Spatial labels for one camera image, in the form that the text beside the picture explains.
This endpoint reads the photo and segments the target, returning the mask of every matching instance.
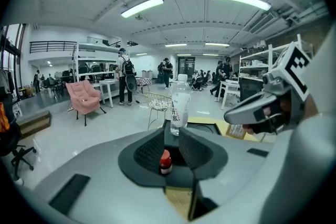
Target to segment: gold metal chair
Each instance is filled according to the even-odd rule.
[[[149,126],[159,118],[159,111],[164,112],[164,118],[166,118],[166,111],[172,106],[172,98],[151,92],[145,92],[143,96],[145,97],[148,106],[151,108],[151,114],[148,120],[148,130]],[[151,122],[152,110],[156,110],[156,119]]]

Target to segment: white table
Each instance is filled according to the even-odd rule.
[[[118,83],[118,82],[119,82],[119,80],[117,80],[117,79],[113,79],[113,80],[100,80],[99,81],[100,94],[101,94],[101,98],[102,98],[103,104],[105,104],[105,97],[104,97],[104,93],[103,93],[103,85],[107,86],[107,92],[109,94],[110,105],[111,105],[111,107],[113,107],[110,85]]]
[[[222,92],[222,89],[224,89],[225,93],[224,93],[224,97],[223,97],[223,103],[222,103],[222,106],[221,106],[221,110],[224,109],[224,105],[225,105],[225,101],[226,101],[226,97],[227,97],[228,93],[235,94],[238,97],[240,96],[240,91],[238,91],[238,88],[239,88],[238,81],[233,81],[233,80],[221,81],[221,85],[219,87],[219,94],[218,94],[218,98],[217,98],[217,102],[219,102],[219,99],[221,97],[220,94]]]

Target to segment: small jar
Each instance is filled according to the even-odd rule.
[[[162,157],[160,159],[160,171],[161,174],[169,174],[172,170],[173,164],[170,158],[170,153],[168,150],[164,150]]]

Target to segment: clear bottle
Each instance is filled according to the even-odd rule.
[[[170,131],[173,135],[179,135],[180,127],[186,127],[188,123],[188,105],[191,99],[190,87],[187,84],[187,75],[180,74],[178,82],[173,84],[172,117]]]

